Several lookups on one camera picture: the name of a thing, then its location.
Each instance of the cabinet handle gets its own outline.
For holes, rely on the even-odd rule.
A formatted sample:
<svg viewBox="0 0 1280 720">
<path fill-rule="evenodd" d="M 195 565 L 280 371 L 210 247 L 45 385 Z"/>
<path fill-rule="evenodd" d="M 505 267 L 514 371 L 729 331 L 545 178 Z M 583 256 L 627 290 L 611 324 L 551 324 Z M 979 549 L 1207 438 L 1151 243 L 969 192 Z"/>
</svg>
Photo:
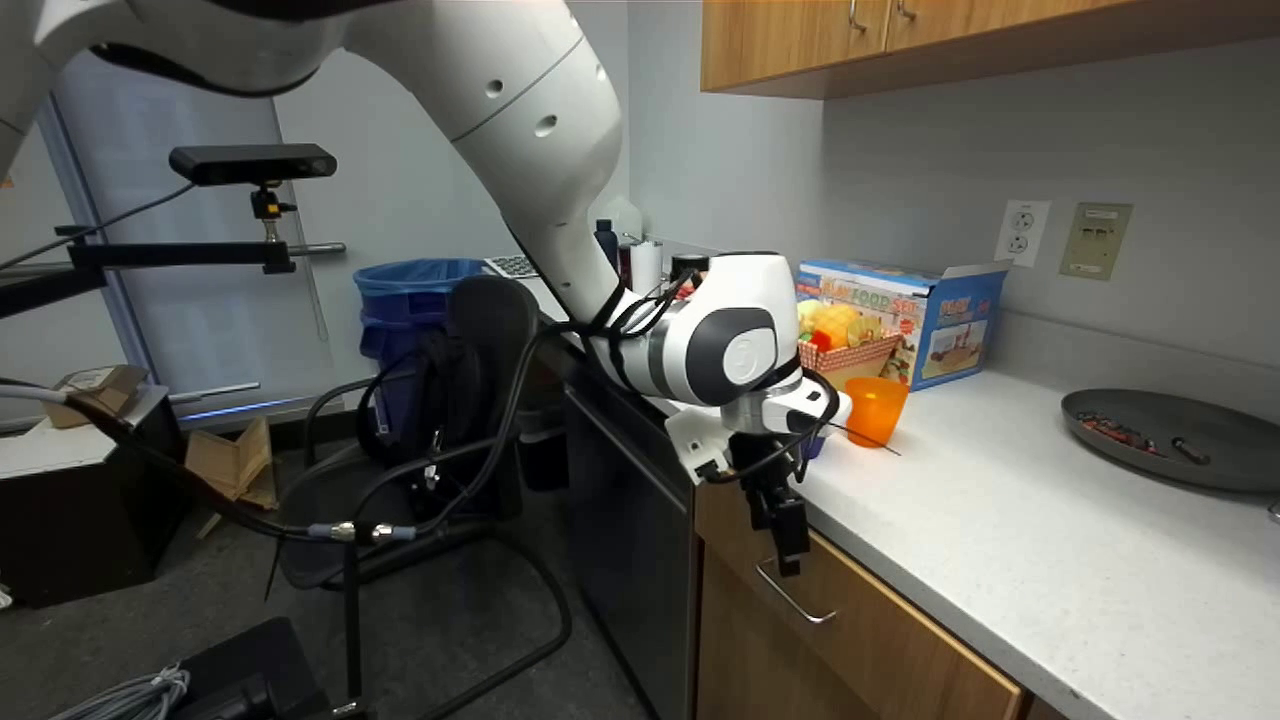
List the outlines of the cabinet handle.
<svg viewBox="0 0 1280 720">
<path fill-rule="evenodd" d="M 804 616 L 807 626 L 823 626 L 823 623 L 830 623 L 830 621 L 840 616 L 840 612 L 807 612 L 804 603 L 794 603 L 794 594 L 790 594 L 782 584 L 775 584 L 764 565 L 755 565 L 755 574 L 758 574 L 794 616 Z"/>
<path fill-rule="evenodd" d="M 905 0 L 893 0 L 893 10 L 896 10 L 898 18 L 906 18 L 906 24 L 918 18 L 918 10 L 911 10 L 911 5 L 905 5 Z"/>
<path fill-rule="evenodd" d="M 848 26 L 855 26 L 858 36 L 869 36 L 871 26 L 858 18 L 858 0 L 848 0 L 848 10 L 842 10 Z"/>
</svg>

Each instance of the drawer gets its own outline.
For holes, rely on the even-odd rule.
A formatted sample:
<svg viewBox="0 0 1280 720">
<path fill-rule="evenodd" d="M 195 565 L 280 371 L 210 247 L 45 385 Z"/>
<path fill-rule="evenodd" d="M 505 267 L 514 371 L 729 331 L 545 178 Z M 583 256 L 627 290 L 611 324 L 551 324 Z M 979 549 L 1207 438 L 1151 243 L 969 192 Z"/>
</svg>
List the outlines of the drawer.
<svg viewBox="0 0 1280 720">
<path fill-rule="evenodd" d="M 736 484 L 701 489 L 695 532 L 874 717 L 1010 720 L 1024 711 L 1024 687 L 827 538 L 812 535 L 799 574 L 775 574 L 772 535 L 750 532 Z"/>
</svg>

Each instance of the wooden cabinet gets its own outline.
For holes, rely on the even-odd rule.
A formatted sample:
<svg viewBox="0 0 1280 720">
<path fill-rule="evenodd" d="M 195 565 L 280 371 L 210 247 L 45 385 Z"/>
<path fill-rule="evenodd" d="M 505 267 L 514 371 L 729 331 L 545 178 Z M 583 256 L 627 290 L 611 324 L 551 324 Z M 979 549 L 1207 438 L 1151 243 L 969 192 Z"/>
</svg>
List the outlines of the wooden cabinet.
<svg viewBox="0 0 1280 720">
<path fill-rule="evenodd" d="M 702 86 L 855 94 L 1255 36 L 1277 0 L 702 0 Z"/>
<path fill-rule="evenodd" d="M 1015 720 L 1026 692 L 816 535 L 799 574 L 775 574 L 736 489 L 701 489 L 702 720 L 882 717 Z"/>
</svg>

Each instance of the black chair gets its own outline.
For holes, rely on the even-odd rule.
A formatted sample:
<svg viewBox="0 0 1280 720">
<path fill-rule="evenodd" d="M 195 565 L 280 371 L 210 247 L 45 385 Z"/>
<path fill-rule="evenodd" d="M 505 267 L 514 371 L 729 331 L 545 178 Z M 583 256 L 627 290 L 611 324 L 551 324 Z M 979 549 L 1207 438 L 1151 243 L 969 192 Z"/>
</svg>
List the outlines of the black chair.
<svg viewBox="0 0 1280 720">
<path fill-rule="evenodd" d="M 315 543 L 315 538 L 284 538 L 280 543 L 280 574 L 296 589 L 326 589 L 344 594 L 344 645 L 348 645 L 348 706 L 360 706 L 360 584 L 405 572 L 413 565 L 434 559 L 443 553 L 466 543 L 498 543 L 514 553 L 551 592 L 557 600 L 557 630 L 532 650 L 514 657 L 488 680 L 450 694 L 440 717 L 463 706 L 488 687 L 513 680 L 535 659 L 565 649 L 573 621 L 567 600 L 551 572 L 514 543 L 505 525 L 519 514 L 519 445 L 514 445 L 514 406 L 532 368 L 532 350 L 538 338 L 538 306 L 524 282 L 498 274 L 475 274 L 450 288 L 443 336 L 429 336 L 431 350 L 443 350 L 443 364 L 429 371 L 448 371 L 443 387 L 434 385 L 431 403 L 443 411 L 443 429 L 434 438 L 420 445 L 424 456 L 413 456 L 394 468 L 378 468 L 364 452 L 338 452 L 335 461 L 310 463 L 299 484 L 284 489 L 280 520 L 284 525 L 350 525 L 350 543 Z M 394 385 L 394 371 L 378 374 L 374 387 L 388 390 L 424 390 L 416 385 Z M 344 385 L 310 403 L 308 416 L 321 416 L 344 390 L 370 395 L 368 385 Z"/>
<path fill-rule="evenodd" d="M 514 411 L 524 374 L 545 336 L 538 306 L 524 282 L 475 274 L 450 288 L 443 336 L 466 347 L 463 371 L 470 371 L 470 381 L 482 381 L 478 418 L 450 434 L 434 433 L 434 445 L 424 445 L 424 456 L 394 468 L 368 463 L 360 452 L 335 452 L 315 468 L 303 468 L 291 489 L 284 489 L 280 510 L 234 502 L 210 490 L 176 456 L 141 449 L 149 463 L 171 476 L 195 502 L 261 535 L 272 535 L 280 549 L 280 574 L 287 584 L 326 589 L 344 594 L 348 701 L 335 706 L 335 717 L 364 717 L 360 584 L 434 559 L 443 553 L 478 538 L 514 553 L 545 580 L 557 603 L 557 626 L 545 645 L 506 659 L 466 692 L 443 701 L 443 706 L 434 706 L 431 717 L 450 717 L 455 706 L 478 701 L 482 692 L 565 649 L 573 630 L 567 600 L 551 572 L 532 549 L 505 532 L 505 525 L 519 510 Z M 322 390 L 310 416 L 321 416 L 326 399 L 354 387 L 364 385 Z M 93 403 L 71 399 L 71 406 L 79 406 L 115 445 L 130 445 L 119 418 L 94 411 Z M 424 468 L 440 468 L 450 484 L 424 484 Z"/>
</svg>

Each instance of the desk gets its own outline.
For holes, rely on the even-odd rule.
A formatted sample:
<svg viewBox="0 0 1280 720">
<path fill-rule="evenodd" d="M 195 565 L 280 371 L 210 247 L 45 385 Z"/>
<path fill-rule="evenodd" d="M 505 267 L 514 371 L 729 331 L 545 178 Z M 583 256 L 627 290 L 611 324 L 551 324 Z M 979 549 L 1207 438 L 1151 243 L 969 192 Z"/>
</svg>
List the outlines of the desk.
<svg viewBox="0 0 1280 720">
<path fill-rule="evenodd" d="M 126 424 L 150 449 L 180 456 L 162 387 L 143 387 Z M 111 449 L 94 429 L 34 424 L 0 438 L 0 584 L 15 603 L 54 603 L 141 584 L 169 549 L 183 495 Z"/>
</svg>

